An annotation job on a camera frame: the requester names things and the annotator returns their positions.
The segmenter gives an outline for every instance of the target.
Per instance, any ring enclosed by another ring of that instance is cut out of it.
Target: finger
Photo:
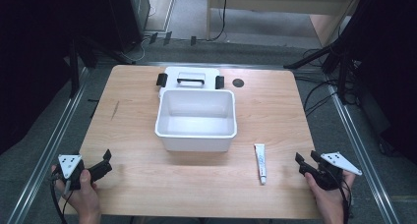
[[[304,174],[304,176],[306,177],[306,181],[310,187],[310,190],[312,190],[313,194],[317,196],[320,192],[320,187],[317,185],[313,175],[311,175],[310,173],[306,173]]]
[[[347,186],[349,186],[349,188],[352,188],[356,175],[348,171],[343,171],[343,176]]]
[[[51,167],[52,172],[54,172],[55,169],[56,169],[56,165],[52,165]],[[60,193],[63,193],[65,191],[65,185],[60,179],[55,181],[55,188],[58,189]]]
[[[91,186],[91,174],[89,173],[89,170],[85,169],[81,173],[80,176],[80,185],[81,185],[81,191],[84,194],[88,194],[92,191]]]

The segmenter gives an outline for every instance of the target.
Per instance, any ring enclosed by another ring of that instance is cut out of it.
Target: wooden table
[[[344,18],[353,14],[359,0],[227,0],[227,9],[310,14],[323,46],[337,33]],[[223,9],[224,0],[208,0],[207,39],[210,39],[211,9]]]
[[[86,167],[112,152],[113,171],[97,182],[103,214],[320,217],[294,161],[296,152],[310,160],[314,146],[291,72],[220,69],[235,93],[238,133],[229,151],[209,153],[169,152],[154,133],[163,72],[116,66],[109,77],[80,151]],[[235,79],[244,86],[233,86]],[[256,142],[266,145],[264,186]]]

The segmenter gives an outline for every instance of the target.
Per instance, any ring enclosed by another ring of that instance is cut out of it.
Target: black bracket
[[[163,73],[157,76],[156,85],[166,87],[166,81],[168,81],[168,75]]]

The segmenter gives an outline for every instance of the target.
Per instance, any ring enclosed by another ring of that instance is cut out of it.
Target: aluminum rail
[[[89,74],[90,69],[83,68],[83,71],[80,75],[80,82],[82,83],[80,85],[80,89],[74,95],[74,97],[68,101],[67,106],[65,107],[65,110],[61,115],[61,118],[59,119],[58,124],[56,125],[52,136],[50,137],[45,147],[45,150],[40,155],[39,161],[34,167],[34,170],[31,173],[30,178],[21,193],[15,209],[9,217],[9,221],[7,222],[8,224],[18,224],[24,222],[25,217],[29,212],[30,206],[36,197],[36,193],[43,181],[43,178],[47,171],[50,169],[49,165],[54,158],[53,155],[56,153],[59,143],[61,142],[61,139],[63,138],[68,128],[74,112],[77,109],[80,99],[83,96]]]
[[[346,129],[346,132],[352,142],[353,149],[356,156],[361,164],[362,171],[367,178],[369,187],[374,195],[375,201],[377,202],[378,208],[380,209],[381,215],[386,223],[401,223],[396,215],[395,209],[392,206],[390,198],[387,194],[386,188],[378,175],[377,170],[372,164],[371,158],[362,143],[361,137],[356,130],[352,118],[350,117],[349,110],[343,105],[338,98],[336,89],[334,86],[329,86],[328,90],[330,94],[333,94],[333,102],[339,113],[340,119]]]

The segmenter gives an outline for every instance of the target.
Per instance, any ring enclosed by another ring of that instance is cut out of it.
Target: white tube
[[[265,165],[265,145],[263,143],[255,143],[255,152],[258,159],[258,168],[260,170],[261,184],[267,182],[267,167]]]

